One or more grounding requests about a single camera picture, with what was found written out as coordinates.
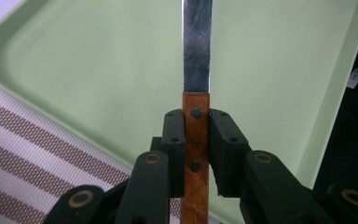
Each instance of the tray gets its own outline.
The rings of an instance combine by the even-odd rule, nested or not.
[[[128,166],[181,107],[180,1],[22,1],[0,21],[0,88]],[[312,187],[356,50],[358,1],[214,1],[211,107]],[[239,200],[210,214],[242,222]]]

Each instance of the black clamp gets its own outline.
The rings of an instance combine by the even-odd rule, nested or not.
[[[211,109],[209,129],[208,159],[218,194],[241,198],[246,223],[358,223],[357,189],[332,186],[327,196],[316,195],[278,157],[252,151],[224,111]],[[182,110],[173,110],[130,179],[107,192],[95,186],[70,189],[45,223],[169,223],[170,198],[185,192],[185,146]]]

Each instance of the knife blade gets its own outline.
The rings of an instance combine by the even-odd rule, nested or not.
[[[186,167],[181,221],[208,223],[212,0],[183,0],[182,9]]]
[[[184,92],[209,92],[212,0],[183,0]]]

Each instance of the knife handle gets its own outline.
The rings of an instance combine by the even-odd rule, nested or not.
[[[185,197],[181,200],[181,223],[208,223],[208,129],[209,93],[184,92],[186,167]]]

